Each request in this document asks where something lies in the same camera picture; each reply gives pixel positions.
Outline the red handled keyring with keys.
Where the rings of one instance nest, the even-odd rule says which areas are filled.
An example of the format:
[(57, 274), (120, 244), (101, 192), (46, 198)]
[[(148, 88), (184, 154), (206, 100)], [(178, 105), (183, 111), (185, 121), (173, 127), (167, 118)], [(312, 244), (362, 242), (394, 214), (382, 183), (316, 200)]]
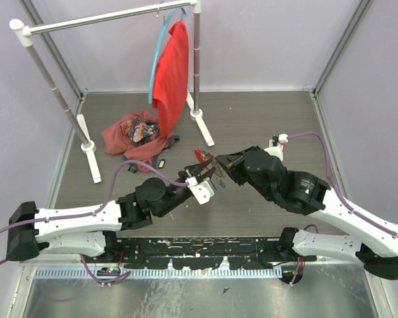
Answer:
[(225, 188), (226, 184), (225, 184), (224, 178), (225, 178), (226, 174), (225, 174), (224, 170), (222, 169), (222, 167), (218, 164), (214, 155), (206, 150), (200, 150), (199, 148), (194, 149), (194, 155), (195, 155), (196, 159), (199, 161), (199, 163), (210, 161), (210, 163), (208, 164), (206, 169), (209, 170), (210, 168), (215, 168), (214, 175), (217, 179), (217, 182), (222, 188)]

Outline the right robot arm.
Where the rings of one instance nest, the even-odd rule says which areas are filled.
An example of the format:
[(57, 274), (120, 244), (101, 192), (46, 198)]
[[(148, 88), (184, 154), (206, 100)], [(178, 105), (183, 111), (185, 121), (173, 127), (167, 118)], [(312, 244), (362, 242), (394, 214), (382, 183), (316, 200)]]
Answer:
[(289, 171), (258, 146), (219, 155), (217, 163), (236, 184), (251, 185), (267, 201), (299, 215), (329, 223), (343, 235), (310, 233), (285, 227), (277, 243), (286, 261), (322, 256), (355, 262), (386, 280), (398, 279), (398, 224), (390, 223), (337, 196), (327, 182), (308, 172)]

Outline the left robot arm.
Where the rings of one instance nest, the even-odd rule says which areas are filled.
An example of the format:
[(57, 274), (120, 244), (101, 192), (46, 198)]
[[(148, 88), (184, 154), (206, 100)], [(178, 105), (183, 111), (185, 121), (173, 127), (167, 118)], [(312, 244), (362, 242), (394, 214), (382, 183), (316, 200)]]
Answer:
[(101, 205), (69, 209), (38, 208), (21, 203), (9, 218), (5, 259), (32, 260), (41, 254), (81, 254), (113, 262), (119, 256), (116, 233), (152, 225), (187, 199), (203, 205), (214, 196), (214, 168), (187, 166), (174, 183), (149, 178), (135, 191)]

